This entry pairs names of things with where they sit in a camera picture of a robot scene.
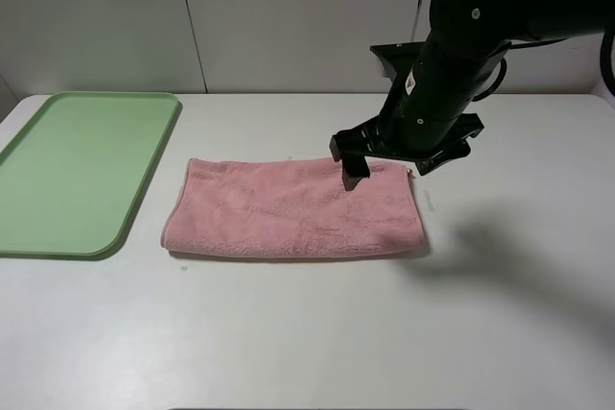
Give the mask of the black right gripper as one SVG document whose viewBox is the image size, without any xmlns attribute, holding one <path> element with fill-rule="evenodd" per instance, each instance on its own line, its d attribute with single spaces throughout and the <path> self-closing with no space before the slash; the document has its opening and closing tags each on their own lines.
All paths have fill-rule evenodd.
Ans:
<svg viewBox="0 0 615 410">
<path fill-rule="evenodd" d="M 469 137 L 483 124 L 464 110 L 509 50 L 505 43 L 479 60 L 455 57 L 434 40 L 373 45 L 392 86 L 378 115 L 332 136 L 332 158 L 342 164 L 342 182 L 353 191 L 370 178 L 366 158 L 409 161 L 426 175 L 470 154 Z"/>
</svg>

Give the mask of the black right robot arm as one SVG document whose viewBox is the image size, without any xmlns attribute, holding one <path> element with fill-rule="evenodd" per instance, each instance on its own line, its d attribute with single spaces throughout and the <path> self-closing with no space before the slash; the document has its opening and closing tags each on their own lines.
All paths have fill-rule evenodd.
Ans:
<svg viewBox="0 0 615 410">
<path fill-rule="evenodd" d="M 412 162 L 421 175 L 467 157 L 483 128 L 467 108 L 502 83 L 508 52 L 591 34 L 603 37 L 612 87 L 614 0 L 431 0 L 426 40 L 373 47 L 392 86 L 377 116 L 331 139 L 344 187 L 369 177 L 371 157 Z"/>
</svg>

